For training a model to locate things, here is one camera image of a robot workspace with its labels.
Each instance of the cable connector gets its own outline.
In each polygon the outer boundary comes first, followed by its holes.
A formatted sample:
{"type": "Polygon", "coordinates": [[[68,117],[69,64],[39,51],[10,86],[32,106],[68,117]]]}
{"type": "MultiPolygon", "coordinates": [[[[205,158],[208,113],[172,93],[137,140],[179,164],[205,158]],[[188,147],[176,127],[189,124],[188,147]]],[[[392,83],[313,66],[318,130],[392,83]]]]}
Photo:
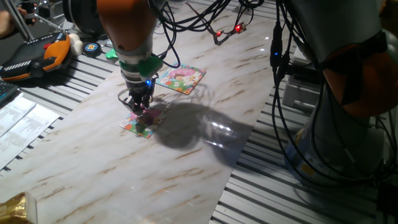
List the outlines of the cable connector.
{"type": "Polygon", "coordinates": [[[270,63],[273,70],[276,70],[282,59],[282,28],[277,21],[274,27],[274,36],[271,43],[270,63]]]}
{"type": "Polygon", "coordinates": [[[282,57],[281,63],[278,68],[278,72],[276,73],[276,77],[275,77],[275,81],[277,82],[277,83],[275,83],[276,85],[278,85],[282,81],[282,79],[285,78],[285,75],[287,72],[287,67],[289,66],[289,61],[290,61],[290,56],[289,56],[289,53],[287,52],[282,57]]]}

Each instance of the hand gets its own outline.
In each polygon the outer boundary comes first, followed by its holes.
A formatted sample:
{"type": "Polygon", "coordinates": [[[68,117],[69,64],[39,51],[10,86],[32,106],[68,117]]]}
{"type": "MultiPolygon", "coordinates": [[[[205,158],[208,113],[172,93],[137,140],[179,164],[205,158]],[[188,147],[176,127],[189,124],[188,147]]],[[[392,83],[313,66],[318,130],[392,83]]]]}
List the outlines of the hand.
{"type": "MultiPolygon", "coordinates": [[[[25,9],[21,9],[20,7],[18,7],[18,11],[22,16],[27,15],[25,9]]],[[[0,11],[0,39],[12,33],[15,28],[16,26],[14,21],[12,20],[10,13],[7,11],[0,11]]]]}

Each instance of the red led light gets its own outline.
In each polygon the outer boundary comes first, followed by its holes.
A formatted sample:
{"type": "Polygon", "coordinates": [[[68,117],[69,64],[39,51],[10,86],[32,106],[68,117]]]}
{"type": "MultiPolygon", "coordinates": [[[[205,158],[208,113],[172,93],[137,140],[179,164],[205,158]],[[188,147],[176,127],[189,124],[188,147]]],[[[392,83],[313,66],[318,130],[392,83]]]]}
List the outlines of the red led light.
{"type": "Polygon", "coordinates": [[[240,32],[241,31],[241,25],[237,25],[236,27],[235,27],[235,30],[236,30],[236,32],[240,32]]]}

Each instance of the green object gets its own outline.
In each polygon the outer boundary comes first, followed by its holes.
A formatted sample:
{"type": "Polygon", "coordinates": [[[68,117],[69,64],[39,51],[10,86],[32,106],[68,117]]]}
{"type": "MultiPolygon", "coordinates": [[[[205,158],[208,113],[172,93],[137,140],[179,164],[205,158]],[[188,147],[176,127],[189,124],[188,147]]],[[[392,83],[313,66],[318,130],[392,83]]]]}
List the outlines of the green object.
{"type": "Polygon", "coordinates": [[[162,59],[156,56],[150,56],[147,60],[139,62],[137,68],[142,77],[148,77],[149,75],[153,75],[156,71],[161,69],[162,66],[162,59]]]}
{"type": "Polygon", "coordinates": [[[163,60],[156,56],[150,56],[147,60],[141,61],[137,65],[131,65],[122,61],[119,63],[123,70],[128,72],[139,72],[142,77],[153,75],[163,66],[163,60]]]}
{"type": "Polygon", "coordinates": [[[114,49],[111,49],[108,53],[105,54],[105,57],[107,59],[114,59],[114,58],[118,58],[118,56],[116,55],[116,52],[114,51],[114,49]]]}

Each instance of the white plastic part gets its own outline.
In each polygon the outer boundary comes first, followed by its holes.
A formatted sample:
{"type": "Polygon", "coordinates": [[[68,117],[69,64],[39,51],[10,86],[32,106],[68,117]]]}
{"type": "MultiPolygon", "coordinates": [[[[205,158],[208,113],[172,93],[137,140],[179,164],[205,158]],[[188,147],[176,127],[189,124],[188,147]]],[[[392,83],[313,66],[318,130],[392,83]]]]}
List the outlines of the white plastic part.
{"type": "Polygon", "coordinates": [[[69,34],[70,38],[70,50],[74,56],[79,56],[83,53],[83,42],[80,37],[76,34],[69,34]]]}

